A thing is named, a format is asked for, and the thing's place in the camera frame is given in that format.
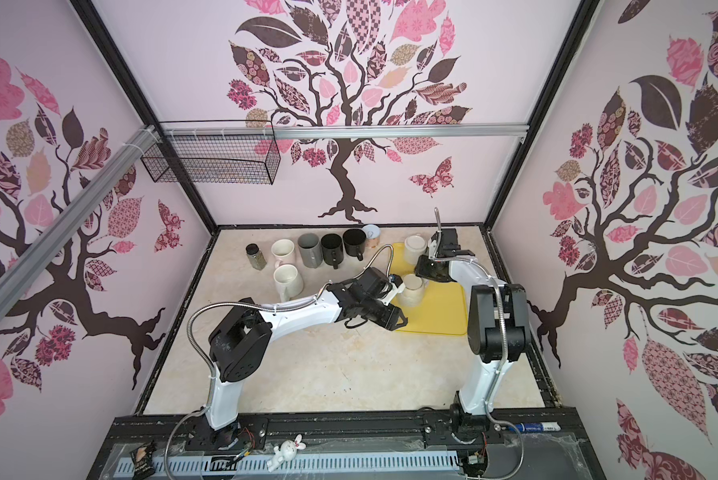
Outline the cream mug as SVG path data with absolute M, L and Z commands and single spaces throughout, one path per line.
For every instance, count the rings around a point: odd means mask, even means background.
M 404 307 L 418 306 L 426 290 L 426 282 L 415 274 L 407 274 L 403 277 L 403 291 L 397 295 L 398 302 Z

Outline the all black mug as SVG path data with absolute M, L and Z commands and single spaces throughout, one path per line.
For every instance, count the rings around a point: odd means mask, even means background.
M 358 261 L 364 260 L 364 252 L 367 241 L 366 233 L 361 228 L 351 228 L 342 235 L 345 254 Z

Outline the black mug white base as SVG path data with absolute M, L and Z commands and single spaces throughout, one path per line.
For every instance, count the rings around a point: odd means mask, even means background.
M 324 263 L 338 269 L 344 260 L 342 236 L 335 233 L 326 234 L 320 239 L 320 247 Z

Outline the grey mug front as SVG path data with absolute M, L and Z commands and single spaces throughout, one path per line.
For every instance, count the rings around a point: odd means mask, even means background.
M 305 233 L 297 241 L 303 265 L 309 269 L 318 268 L 323 262 L 320 237 L 314 233 Z

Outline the white ribbed mug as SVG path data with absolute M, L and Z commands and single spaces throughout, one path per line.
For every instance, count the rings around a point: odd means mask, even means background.
M 281 302 L 297 298 L 304 289 L 303 278 L 295 265 L 282 264 L 273 274 L 276 291 Z

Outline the pink mug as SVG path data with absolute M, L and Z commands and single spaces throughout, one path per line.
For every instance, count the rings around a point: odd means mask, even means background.
M 290 239 L 276 240 L 271 246 L 276 268 L 282 265 L 294 265 L 296 261 L 296 245 Z

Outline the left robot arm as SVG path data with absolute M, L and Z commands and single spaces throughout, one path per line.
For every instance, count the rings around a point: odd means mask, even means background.
M 168 436 L 163 455 L 167 478 L 174 477 L 171 444 L 188 420 L 203 418 L 213 431 L 237 423 L 244 381 L 258 370 L 271 343 L 312 326 L 347 323 L 354 318 L 397 330 L 408 320 L 392 301 L 405 290 L 402 277 L 367 264 L 355 276 L 328 281 L 308 297 L 285 297 L 274 304 L 256 304 L 250 299 L 224 301 L 196 310 L 187 320 L 186 337 L 209 370 L 210 386 L 204 404 L 181 418 Z M 201 315 L 224 308 L 227 315 L 209 335 L 208 347 L 202 348 L 193 332 L 194 323 Z

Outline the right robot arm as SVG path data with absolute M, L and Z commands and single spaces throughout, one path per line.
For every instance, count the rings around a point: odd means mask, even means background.
M 474 361 L 457 402 L 467 414 L 489 417 L 503 379 L 531 343 L 526 292 L 489 273 L 472 251 L 461 247 L 457 230 L 442 226 L 438 210 L 434 214 L 437 230 L 414 273 L 463 289 L 466 335 Z

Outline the yellow plastic tray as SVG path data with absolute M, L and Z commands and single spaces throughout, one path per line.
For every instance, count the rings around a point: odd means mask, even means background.
M 415 266 L 409 265 L 404 260 L 404 242 L 394 243 L 393 247 L 391 273 L 399 275 L 403 280 L 405 275 L 414 274 Z M 431 335 L 465 335 L 467 313 L 463 289 L 456 283 L 424 281 L 426 282 L 425 296 L 418 306 L 404 307 L 398 302 L 397 296 L 392 301 L 407 317 L 407 325 L 400 330 Z

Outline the spice jar black lid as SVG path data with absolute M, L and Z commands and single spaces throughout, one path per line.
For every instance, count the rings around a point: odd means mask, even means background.
M 245 252 L 251 266 L 255 270 L 262 271 L 266 267 L 267 261 L 265 259 L 265 256 L 256 243 L 248 244 L 245 247 Z

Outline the white bunny figurine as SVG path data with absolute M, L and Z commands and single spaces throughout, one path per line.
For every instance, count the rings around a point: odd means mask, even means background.
M 267 461 L 267 470 L 273 472 L 283 463 L 293 460 L 296 455 L 306 448 L 303 437 L 298 434 L 294 440 L 286 440 L 281 445 L 274 446 L 274 455 Z

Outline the blue white marker pen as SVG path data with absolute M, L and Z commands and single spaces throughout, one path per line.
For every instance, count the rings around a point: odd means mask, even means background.
M 560 432 L 562 428 L 557 422 L 523 422 L 511 424 L 505 430 L 513 433 L 545 433 Z

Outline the aluminium rail back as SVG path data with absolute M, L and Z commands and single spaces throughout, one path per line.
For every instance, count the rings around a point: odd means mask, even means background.
M 277 140 L 301 139 L 358 139 L 358 138 L 418 138 L 418 137 L 518 137 L 524 138 L 529 126 L 521 123 L 452 124 L 452 125 L 396 125 L 396 126 L 327 126 L 262 128 L 199 127 L 163 128 L 167 136 L 261 135 Z

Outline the aluminium rail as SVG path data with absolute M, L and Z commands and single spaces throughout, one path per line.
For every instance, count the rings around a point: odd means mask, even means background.
M 163 128 L 167 136 L 261 135 L 277 140 L 301 139 L 358 139 L 358 138 L 418 138 L 418 137 L 518 137 L 524 138 L 529 126 L 521 123 L 452 124 L 452 125 L 396 125 L 396 126 L 327 126 L 262 128 L 199 127 Z
M 81 227 L 106 193 L 158 140 L 155 127 L 139 129 L 0 278 L 0 322 Z

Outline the aluminium rail left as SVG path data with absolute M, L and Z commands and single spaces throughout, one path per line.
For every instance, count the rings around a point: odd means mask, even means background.
M 106 193 L 158 140 L 155 127 L 139 129 L 0 278 L 0 322 L 81 227 Z

